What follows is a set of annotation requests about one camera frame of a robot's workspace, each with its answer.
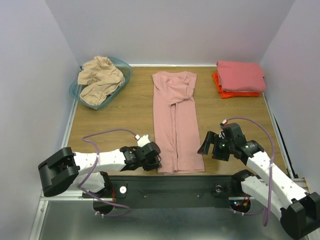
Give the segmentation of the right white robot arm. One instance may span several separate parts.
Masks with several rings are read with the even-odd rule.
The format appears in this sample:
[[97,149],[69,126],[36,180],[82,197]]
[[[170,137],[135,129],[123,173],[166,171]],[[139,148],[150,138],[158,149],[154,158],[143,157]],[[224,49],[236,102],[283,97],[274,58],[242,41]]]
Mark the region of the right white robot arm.
[[213,147],[213,159],[228,161],[234,156],[247,166],[231,176],[229,191],[249,195],[260,202],[265,218],[273,213],[294,240],[319,229],[320,195],[307,192],[290,179],[260,144],[246,139],[239,124],[224,120],[220,127],[220,133],[207,132],[197,152],[206,155]]

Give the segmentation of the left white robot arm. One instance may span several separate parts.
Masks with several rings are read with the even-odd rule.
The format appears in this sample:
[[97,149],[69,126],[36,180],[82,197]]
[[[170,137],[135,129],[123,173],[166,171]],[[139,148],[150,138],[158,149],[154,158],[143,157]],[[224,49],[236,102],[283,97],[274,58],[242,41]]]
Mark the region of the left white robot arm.
[[100,153],[73,152],[64,147],[38,166],[43,195],[54,197],[78,186],[97,193],[107,186],[105,173],[156,169],[161,166],[160,153],[153,141]]

